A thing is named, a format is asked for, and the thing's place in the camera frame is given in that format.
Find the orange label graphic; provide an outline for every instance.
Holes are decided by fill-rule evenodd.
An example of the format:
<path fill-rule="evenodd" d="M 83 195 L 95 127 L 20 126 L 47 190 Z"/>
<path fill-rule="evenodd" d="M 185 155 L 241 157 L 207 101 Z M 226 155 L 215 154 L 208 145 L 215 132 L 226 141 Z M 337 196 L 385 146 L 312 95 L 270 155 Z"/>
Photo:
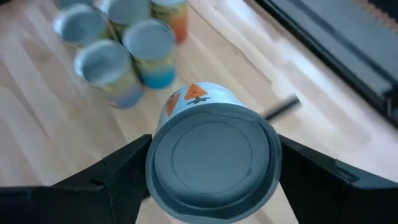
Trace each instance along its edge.
<path fill-rule="evenodd" d="M 184 99 L 191 100 L 204 95 L 207 95 L 207 92 L 204 89 L 200 88 L 200 86 L 196 84 L 191 84 Z"/>
<path fill-rule="evenodd" d="M 177 105 L 178 100 L 180 99 L 181 93 L 173 94 L 166 103 L 166 113 L 170 116 L 173 113 L 175 105 Z"/>

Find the tin can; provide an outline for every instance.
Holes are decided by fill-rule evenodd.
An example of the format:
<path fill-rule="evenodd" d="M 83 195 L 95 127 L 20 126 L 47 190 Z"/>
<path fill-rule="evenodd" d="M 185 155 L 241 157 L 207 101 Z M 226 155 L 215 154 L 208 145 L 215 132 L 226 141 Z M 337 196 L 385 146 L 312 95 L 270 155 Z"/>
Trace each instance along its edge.
<path fill-rule="evenodd" d="M 166 22 L 176 36 L 177 44 L 188 36 L 187 0 L 151 0 L 152 17 Z"/>
<path fill-rule="evenodd" d="M 75 4 L 62 11 L 53 29 L 73 52 L 97 40 L 116 39 L 106 16 L 86 4 Z"/>
<path fill-rule="evenodd" d="M 246 107 L 229 89 L 222 85 L 211 82 L 192 83 L 177 90 L 168 98 L 160 114 L 156 130 L 159 130 L 175 115 L 194 106 L 207 103 L 229 103 Z"/>
<path fill-rule="evenodd" d="M 123 44 L 134 57 L 139 74 L 150 88 L 164 88 L 174 80 L 175 36 L 157 19 L 140 21 L 127 28 Z"/>
<path fill-rule="evenodd" d="M 147 153 L 146 182 L 174 218 L 235 223 L 275 192 L 279 137 L 227 88 L 193 83 L 179 89 L 167 100 L 159 127 Z"/>
<path fill-rule="evenodd" d="M 115 108 L 136 104 L 143 94 L 129 52 L 118 42 L 100 40 L 77 53 L 75 72 Z"/>
<path fill-rule="evenodd" d="M 65 10 L 76 4 L 86 4 L 87 6 L 92 6 L 94 0 L 55 0 L 55 5 L 59 10 Z"/>
<path fill-rule="evenodd" d="M 107 15 L 120 39 L 129 25 L 150 18 L 148 0 L 102 0 L 96 4 Z"/>

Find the wooden surface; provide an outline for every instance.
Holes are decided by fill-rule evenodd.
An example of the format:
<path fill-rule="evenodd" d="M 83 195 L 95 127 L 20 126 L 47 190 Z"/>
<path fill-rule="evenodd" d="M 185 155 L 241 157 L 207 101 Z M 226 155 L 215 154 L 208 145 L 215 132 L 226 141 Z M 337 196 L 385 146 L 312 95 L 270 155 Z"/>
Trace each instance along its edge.
<path fill-rule="evenodd" d="M 0 7 L 0 185 L 51 185 L 144 133 L 169 95 L 197 81 L 220 83 L 258 113 L 296 94 L 302 108 L 274 122 L 288 138 L 398 182 L 397 131 L 251 1 L 191 0 L 190 37 L 178 47 L 178 78 L 145 89 L 130 110 L 110 108 L 77 79 L 52 32 L 50 1 Z M 296 223 L 279 186 L 240 223 Z M 138 223 L 180 223 L 153 200 Z"/>

